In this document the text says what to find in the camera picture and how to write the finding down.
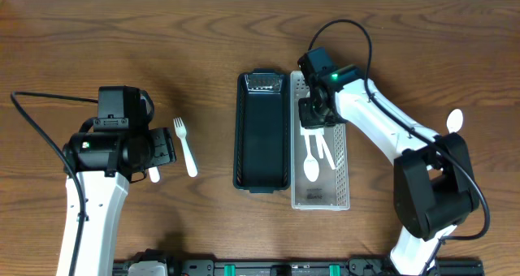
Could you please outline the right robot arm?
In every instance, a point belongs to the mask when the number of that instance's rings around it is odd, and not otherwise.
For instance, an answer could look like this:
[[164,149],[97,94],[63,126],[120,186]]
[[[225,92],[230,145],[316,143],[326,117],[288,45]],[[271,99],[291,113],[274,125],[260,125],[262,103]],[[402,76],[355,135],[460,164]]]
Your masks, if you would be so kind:
[[440,246],[477,208],[487,210],[473,175],[466,142],[442,136],[393,105],[355,66],[301,65],[307,97],[298,102],[309,129],[351,123],[393,165],[393,204],[402,229],[390,252],[392,270],[404,275],[436,271]]

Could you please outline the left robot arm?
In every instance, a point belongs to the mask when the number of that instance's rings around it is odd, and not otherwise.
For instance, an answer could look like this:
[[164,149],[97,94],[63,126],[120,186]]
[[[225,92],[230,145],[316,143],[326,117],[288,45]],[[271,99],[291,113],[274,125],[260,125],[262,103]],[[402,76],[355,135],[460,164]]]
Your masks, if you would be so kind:
[[176,160],[167,127],[140,132],[78,132],[64,147],[67,216],[58,275],[110,275],[120,214],[132,176]]

